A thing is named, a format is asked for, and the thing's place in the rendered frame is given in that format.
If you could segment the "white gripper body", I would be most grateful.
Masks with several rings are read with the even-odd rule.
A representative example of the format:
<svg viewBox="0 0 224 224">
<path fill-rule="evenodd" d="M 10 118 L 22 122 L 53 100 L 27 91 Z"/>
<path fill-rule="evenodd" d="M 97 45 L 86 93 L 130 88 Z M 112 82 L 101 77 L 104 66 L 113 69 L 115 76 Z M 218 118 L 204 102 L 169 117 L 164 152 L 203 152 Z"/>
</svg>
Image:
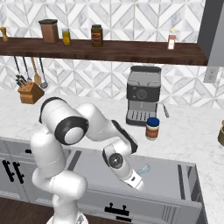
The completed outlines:
<svg viewBox="0 0 224 224">
<path fill-rule="evenodd" d="M 144 190 L 144 182 L 142 178 L 135 178 L 131 181 L 132 187 L 142 192 Z"/>
</svg>

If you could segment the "light blue peeler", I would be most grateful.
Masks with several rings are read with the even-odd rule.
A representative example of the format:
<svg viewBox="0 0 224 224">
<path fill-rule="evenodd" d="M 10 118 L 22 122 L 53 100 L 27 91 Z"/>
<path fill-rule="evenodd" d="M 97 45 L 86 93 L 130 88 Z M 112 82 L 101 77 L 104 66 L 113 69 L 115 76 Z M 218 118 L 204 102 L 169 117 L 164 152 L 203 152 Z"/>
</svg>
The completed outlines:
<svg viewBox="0 0 224 224">
<path fill-rule="evenodd" d="M 136 173 L 138 175 L 143 175 L 143 174 L 149 172 L 150 170 L 151 170 L 151 166 L 149 164 L 147 164 L 144 168 L 138 170 Z"/>
</svg>

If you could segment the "open grey drawer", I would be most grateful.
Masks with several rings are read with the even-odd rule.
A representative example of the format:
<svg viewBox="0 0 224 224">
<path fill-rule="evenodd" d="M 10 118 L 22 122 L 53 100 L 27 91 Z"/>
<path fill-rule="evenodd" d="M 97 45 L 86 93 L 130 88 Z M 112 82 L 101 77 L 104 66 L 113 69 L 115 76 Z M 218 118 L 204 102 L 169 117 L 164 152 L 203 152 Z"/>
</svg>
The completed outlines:
<svg viewBox="0 0 224 224">
<path fill-rule="evenodd" d="M 150 165 L 150 171 L 140 175 L 142 192 L 118 180 L 100 151 L 71 152 L 67 169 L 88 182 L 79 201 L 83 213 L 127 224 L 208 224 L 195 164 L 142 156 L 131 156 L 128 161 L 135 171 Z M 104 207 L 110 203 L 115 208 L 125 205 L 129 216 L 106 213 Z"/>
</svg>

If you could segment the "small grey drawer front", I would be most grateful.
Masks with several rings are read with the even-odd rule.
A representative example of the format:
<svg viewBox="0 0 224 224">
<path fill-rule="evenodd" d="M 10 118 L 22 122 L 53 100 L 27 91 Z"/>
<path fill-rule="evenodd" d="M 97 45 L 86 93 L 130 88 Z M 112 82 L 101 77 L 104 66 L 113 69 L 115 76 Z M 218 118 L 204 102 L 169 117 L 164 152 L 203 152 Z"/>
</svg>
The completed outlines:
<svg viewBox="0 0 224 224">
<path fill-rule="evenodd" d="M 28 143 L 0 140 L 0 144 L 3 147 L 3 151 L 8 152 L 12 156 L 33 158 L 32 153 L 31 154 L 25 153 L 25 150 L 27 150 L 27 149 L 31 150 L 31 147 Z"/>
</svg>

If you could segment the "grey coffee machine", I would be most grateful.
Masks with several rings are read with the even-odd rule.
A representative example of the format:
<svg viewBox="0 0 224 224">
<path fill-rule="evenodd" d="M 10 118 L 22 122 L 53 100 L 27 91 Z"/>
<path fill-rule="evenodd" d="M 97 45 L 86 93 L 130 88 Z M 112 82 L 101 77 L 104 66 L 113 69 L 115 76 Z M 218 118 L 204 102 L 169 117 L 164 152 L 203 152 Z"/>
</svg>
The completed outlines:
<svg viewBox="0 0 224 224">
<path fill-rule="evenodd" d="M 130 68 L 126 93 L 128 125 L 145 126 L 148 118 L 157 116 L 160 89 L 160 67 L 132 66 Z"/>
</svg>

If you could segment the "olive brown pot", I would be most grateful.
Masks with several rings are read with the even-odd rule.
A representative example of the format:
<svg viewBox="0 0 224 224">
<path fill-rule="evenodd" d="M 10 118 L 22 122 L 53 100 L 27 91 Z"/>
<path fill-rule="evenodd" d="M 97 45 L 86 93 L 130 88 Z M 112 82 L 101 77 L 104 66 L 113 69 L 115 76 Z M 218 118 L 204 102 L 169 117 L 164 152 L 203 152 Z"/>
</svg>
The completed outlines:
<svg viewBox="0 0 224 224">
<path fill-rule="evenodd" d="M 222 120 L 221 123 L 220 132 L 218 135 L 218 142 L 224 147 L 224 120 Z"/>
</svg>

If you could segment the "grey cupboard door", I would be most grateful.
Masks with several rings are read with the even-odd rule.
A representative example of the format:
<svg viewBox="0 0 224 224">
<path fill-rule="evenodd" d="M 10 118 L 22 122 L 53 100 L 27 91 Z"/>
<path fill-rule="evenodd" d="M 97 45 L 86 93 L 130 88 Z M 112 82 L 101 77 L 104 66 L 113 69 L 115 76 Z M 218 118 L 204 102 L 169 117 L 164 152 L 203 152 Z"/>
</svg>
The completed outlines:
<svg viewBox="0 0 224 224">
<path fill-rule="evenodd" d="M 7 158 L 0 156 L 0 195 L 5 198 L 15 199 L 17 196 L 17 189 L 15 188 L 14 182 L 10 182 L 2 163 L 3 160 L 7 160 Z"/>
<path fill-rule="evenodd" d="M 37 168 L 35 160 L 25 157 L 14 157 L 14 159 L 18 163 L 20 173 L 23 175 L 23 187 L 28 200 L 33 204 L 51 207 L 53 195 L 40 190 L 32 183 L 32 174 Z"/>
</svg>

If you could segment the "wooden knife block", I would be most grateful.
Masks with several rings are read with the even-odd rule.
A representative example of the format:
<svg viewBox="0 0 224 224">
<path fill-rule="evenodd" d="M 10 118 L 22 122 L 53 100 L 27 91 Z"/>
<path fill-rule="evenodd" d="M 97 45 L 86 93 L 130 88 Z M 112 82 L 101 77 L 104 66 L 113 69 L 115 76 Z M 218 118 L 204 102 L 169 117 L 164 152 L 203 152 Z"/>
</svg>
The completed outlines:
<svg viewBox="0 0 224 224">
<path fill-rule="evenodd" d="M 36 103 L 44 94 L 44 90 L 35 82 L 27 81 L 23 75 L 17 75 L 16 83 L 19 85 L 20 100 L 25 104 Z"/>
</svg>

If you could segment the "hanging metal ladle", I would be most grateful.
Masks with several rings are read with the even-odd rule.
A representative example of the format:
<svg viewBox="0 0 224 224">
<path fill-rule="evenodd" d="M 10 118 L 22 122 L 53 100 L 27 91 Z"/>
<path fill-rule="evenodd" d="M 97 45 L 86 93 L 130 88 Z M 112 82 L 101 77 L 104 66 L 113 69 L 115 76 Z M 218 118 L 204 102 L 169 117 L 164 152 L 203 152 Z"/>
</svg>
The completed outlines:
<svg viewBox="0 0 224 224">
<path fill-rule="evenodd" d="M 40 64 L 41 71 L 42 71 L 42 76 L 43 76 L 43 81 L 42 81 L 42 83 L 40 84 L 40 86 L 41 86 L 42 88 L 47 88 L 47 87 L 48 87 L 48 83 L 47 83 L 47 81 L 46 81 L 46 76 L 45 76 L 45 72 L 44 72 L 44 67 L 43 67 L 42 59 L 39 59 L 39 64 Z"/>
</svg>

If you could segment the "spice shaker with white label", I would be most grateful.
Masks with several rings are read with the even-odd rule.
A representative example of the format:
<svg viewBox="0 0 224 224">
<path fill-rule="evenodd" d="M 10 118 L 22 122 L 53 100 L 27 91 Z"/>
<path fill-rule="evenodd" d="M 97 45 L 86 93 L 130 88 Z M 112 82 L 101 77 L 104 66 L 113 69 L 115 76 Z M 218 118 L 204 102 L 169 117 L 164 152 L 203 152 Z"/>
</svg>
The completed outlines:
<svg viewBox="0 0 224 224">
<path fill-rule="evenodd" d="M 173 50 L 176 41 L 176 29 L 171 28 L 168 36 L 168 49 Z"/>
</svg>

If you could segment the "yellow jar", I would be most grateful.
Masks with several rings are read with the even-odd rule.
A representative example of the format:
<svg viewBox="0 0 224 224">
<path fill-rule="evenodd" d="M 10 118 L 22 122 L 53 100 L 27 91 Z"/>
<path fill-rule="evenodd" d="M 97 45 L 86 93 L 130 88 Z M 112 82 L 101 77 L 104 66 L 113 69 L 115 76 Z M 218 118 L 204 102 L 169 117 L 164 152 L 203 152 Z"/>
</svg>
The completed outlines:
<svg viewBox="0 0 224 224">
<path fill-rule="evenodd" d="M 70 46 L 71 45 L 70 31 L 69 31 L 68 28 L 64 28 L 62 30 L 62 38 L 63 38 L 63 44 L 65 46 Z"/>
</svg>

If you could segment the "brown canister with black lid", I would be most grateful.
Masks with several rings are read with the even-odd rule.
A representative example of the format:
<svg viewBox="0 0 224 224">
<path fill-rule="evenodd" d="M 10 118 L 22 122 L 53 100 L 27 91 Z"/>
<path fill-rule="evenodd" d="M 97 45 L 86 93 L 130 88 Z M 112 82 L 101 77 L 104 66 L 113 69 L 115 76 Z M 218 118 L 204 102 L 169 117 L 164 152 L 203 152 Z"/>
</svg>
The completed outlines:
<svg viewBox="0 0 224 224">
<path fill-rule="evenodd" d="M 45 43 L 54 44 L 59 41 L 57 19 L 43 19 L 39 20 L 38 23 L 40 24 Z"/>
</svg>

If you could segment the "wooden pepper grinder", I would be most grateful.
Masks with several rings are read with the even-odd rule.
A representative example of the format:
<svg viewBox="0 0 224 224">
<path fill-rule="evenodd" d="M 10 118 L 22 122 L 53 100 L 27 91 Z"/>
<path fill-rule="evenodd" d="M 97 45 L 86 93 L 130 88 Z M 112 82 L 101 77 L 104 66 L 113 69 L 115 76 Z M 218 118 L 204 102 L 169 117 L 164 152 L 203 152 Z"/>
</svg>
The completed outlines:
<svg viewBox="0 0 224 224">
<path fill-rule="evenodd" d="M 3 34 L 3 41 L 7 42 L 8 37 L 7 37 L 7 34 L 6 34 L 6 28 L 5 27 L 0 27 L 0 32 Z"/>
</svg>

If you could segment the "white wall socket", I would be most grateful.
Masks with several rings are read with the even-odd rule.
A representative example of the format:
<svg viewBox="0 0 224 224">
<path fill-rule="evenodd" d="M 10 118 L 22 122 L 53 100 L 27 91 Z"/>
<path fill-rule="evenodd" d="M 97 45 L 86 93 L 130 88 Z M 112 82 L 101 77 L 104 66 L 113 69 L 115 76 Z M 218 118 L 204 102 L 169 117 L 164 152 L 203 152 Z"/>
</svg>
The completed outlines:
<svg viewBox="0 0 224 224">
<path fill-rule="evenodd" d="M 215 83 L 219 68 L 217 66 L 208 66 L 203 82 L 204 83 Z"/>
</svg>

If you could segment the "dark wooden wall shelf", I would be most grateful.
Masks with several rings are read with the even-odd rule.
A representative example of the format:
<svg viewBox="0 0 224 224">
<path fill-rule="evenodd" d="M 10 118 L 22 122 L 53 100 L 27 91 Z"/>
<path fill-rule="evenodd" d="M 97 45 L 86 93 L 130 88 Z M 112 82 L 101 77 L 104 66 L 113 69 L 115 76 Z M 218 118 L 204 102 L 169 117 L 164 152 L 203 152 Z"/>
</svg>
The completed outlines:
<svg viewBox="0 0 224 224">
<path fill-rule="evenodd" d="M 48 44 L 42 38 L 0 38 L 0 56 L 25 56 L 70 60 L 103 60 L 154 64 L 206 66 L 207 56 L 197 44 L 177 43 L 173 50 L 165 42 L 104 40 L 92 47 L 90 40 L 73 39 L 69 46 L 62 40 Z"/>
</svg>

